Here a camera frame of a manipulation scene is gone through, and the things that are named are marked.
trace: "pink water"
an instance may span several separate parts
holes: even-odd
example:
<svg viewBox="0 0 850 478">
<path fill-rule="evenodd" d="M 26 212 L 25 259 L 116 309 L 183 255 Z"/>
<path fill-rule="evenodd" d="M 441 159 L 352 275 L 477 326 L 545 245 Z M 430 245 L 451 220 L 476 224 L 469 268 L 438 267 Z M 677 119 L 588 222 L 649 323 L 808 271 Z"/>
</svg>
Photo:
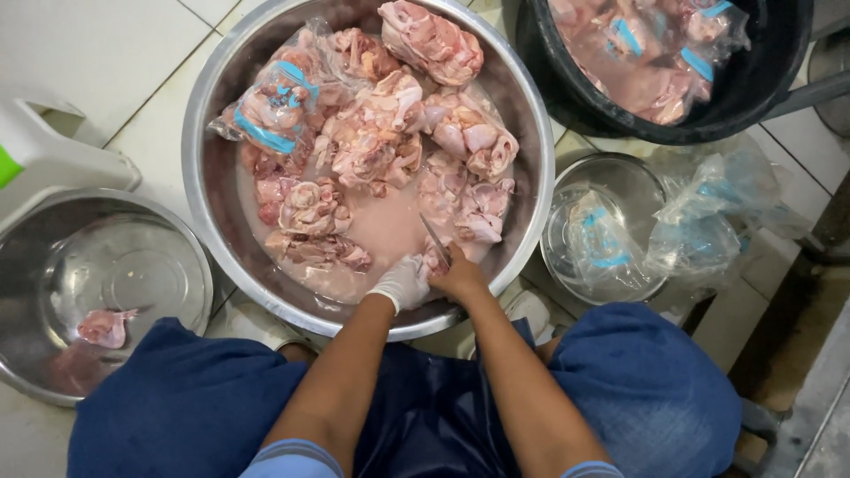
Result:
<svg viewBox="0 0 850 478">
<path fill-rule="evenodd" d="M 307 166 L 304 180 L 315 179 L 315 167 Z M 294 264 L 286 259 L 278 264 L 280 270 L 310 290 L 344 304 L 356 304 L 375 286 L 393 264 L 407 254 L 422 253 L 428 234 L 419 219 L 417 206 L 418 177 L 397 194 L 384 199 L 375 199 L 361 190 L 345 191 L 346 203 L 351 208 L 354 220 L 345 234 L 360 244 L 373 258 L 373 266 L 366 273 L 354 272 L 344 265 L 330 269 L 318 269 L 306 264 Z M 263 245 L 266 236 L 274 230 L 257 217 L 258 205 L 253 193 L 252 176 L 237 162 L 237 190 L 242 209 L 254 237 Z M 440 236 L 456 238 L 453 226 L 437 226 Z M 479 262 L 490 250 L 490 244 L 464 243 L 467 257 Z"/>
</svg>

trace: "white latex glove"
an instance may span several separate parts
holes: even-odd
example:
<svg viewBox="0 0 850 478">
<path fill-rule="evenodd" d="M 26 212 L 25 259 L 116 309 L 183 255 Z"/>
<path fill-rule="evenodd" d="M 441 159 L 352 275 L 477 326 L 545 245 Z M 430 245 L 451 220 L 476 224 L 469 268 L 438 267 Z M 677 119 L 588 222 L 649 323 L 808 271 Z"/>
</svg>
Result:
<svg viewBox="0 0 850 478">
<path fill-rule="evenodd" d="M 368 293 L 380 293 L 389 297 L 395 305 L 395 313 L 412 309 L 425 299 L 430 287 L 419 276 L 422 255 L 405 256 L 388 270 Z"/>
</svg>

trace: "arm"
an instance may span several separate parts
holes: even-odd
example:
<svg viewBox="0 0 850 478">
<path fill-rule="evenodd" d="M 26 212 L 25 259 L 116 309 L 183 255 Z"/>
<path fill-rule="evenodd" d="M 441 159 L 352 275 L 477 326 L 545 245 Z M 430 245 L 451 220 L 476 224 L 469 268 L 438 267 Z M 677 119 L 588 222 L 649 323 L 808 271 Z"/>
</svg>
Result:
<svg viewBox="0 0 850 478">
<path fill-rule="evenodd" d="M 417 279 L 421 263 L 421 257 L 402 259 L 360 301 L 304 375 L 261 448 L 287 438 L 312 441 L 351 476 L 393 317 L 428 292 Z"/>
<path fill-rule="evenodd" d="M 460 302 L 473 322 L 499 417 L 523 475 L 558 477 L 587 461 L 610 463 L 578 409 L 514 330 L 479 267 L 455 244 L 450 250 L 451 270 L 430 283 Z"/>
</svg>

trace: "blue shirt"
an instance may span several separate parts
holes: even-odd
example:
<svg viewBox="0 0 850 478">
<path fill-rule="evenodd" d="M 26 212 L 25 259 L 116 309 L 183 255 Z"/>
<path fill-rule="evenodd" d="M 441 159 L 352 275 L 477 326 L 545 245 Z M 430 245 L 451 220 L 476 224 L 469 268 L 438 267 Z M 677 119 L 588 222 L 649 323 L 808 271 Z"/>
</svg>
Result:
<svg viewBox="0 0 850 478">
<path fill-rule="evenodd" d="M 312 441 L 281 440 L 260 450 L 240 478 L 345 478 L 330 453 Z M 613 465 L 600 461 L 577 464 L 561 478 L 624 478 Z"/>
</svg>

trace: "knife blade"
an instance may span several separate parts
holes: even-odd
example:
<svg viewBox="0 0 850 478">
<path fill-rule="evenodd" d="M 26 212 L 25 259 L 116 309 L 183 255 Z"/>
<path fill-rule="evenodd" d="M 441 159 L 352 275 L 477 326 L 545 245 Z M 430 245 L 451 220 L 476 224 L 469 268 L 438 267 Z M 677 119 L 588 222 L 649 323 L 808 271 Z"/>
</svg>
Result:
<svg viewBox="0 0 850 478">
<path fill-rule="evenodd" d="M 446 265 L 451 267 L 451 253 L 449 253 L 449 249 L 447 249 L 443 245 L 443 242 L 439 239 L 437 233 L 434 232 L 434 228 L 431 227 L 431 223 L 429 223 L 428 220 L 425 219 L 425 216 L 422 215 L 422 213 L 419 213 L 419 219 L 422 220 L 422 224 L 425 225 L 425 230 L 428 231 L 428 234 L 431 236 L 431 239 L 433 239 L 433 243 L 437 246 L 437 252 L 439 253 L 440 257 L 443 258 L 443 261 L 445 261 Z"/>
</svg>

